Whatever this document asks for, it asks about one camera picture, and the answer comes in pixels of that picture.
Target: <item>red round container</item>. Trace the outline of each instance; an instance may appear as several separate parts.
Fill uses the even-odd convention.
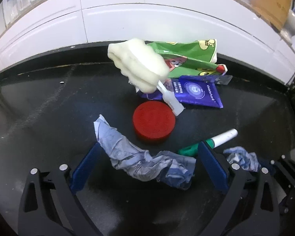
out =
[[[159,101],[147,101],[136,108],[132,121],[140,139],[159,142],[166,139],[172,132],[176,118],[166,104]]]

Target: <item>silver screw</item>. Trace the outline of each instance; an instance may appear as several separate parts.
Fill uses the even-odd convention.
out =
[[[37,173],[37,171],[38,171],[37,168],[33,168],[33,169],[30,171],[30,173],[31,173],[32,175],[35,175],[35,174]]]
[[[68,165],[67,164],[62,164],[62,165],[60,165],[60,167],[59,167],[59,169],[60,170],[66,170],[68,168]]]
[[[237,164],[237,163],[233,163],[232,165],[231,165],[231,167],[233,168],[233,169],[235,169],[235,170],[238,170],[240,167],[239,167],[239,165]]]
[[[262,171],[262,173],[264,173],[264,174],[267,174],[267,173],[269,172],[267,168],[262,168],[261,171]]]

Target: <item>green wrapper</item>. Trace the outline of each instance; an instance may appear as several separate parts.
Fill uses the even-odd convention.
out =
[[[154,51],[164,58],[170,68],[169,77],[182,75],[224,75],[225,65],[216,62],[216,40],[191,43],[149,43]]]

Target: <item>crumpled paper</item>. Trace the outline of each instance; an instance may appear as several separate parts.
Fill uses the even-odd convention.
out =
[[[170,151],[161,151],[156,156],[151,156],[148,150],[135,146],[116,128],[109,126],[102,115],[94,122],[94,129],[97,141],[115,169],[122,169],[140,181],[156,179],[179,189],[189,188],[195,158]]]
[[[223,153],[230,154],[227,157],[229,164],[236,162],[242,167],[243,170],[257,172],[260,167],[257,155],[255,153],[248,153],[241,146],[226,149]]]

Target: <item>purple wrapper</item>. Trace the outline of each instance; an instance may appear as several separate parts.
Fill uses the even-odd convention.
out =
[[[214,83],[205,83],[195,79],[169,78],[164,83],[167,90],[175,93],[175,97],[180,103],[195,104],[203,106],[212,106],[222,108],[223,104],[219,98],[219,93],[216,90]],[[152,94],[144,94],[138,92],[139,96],[149,100],[162,100],[162,94],[159,90]]]

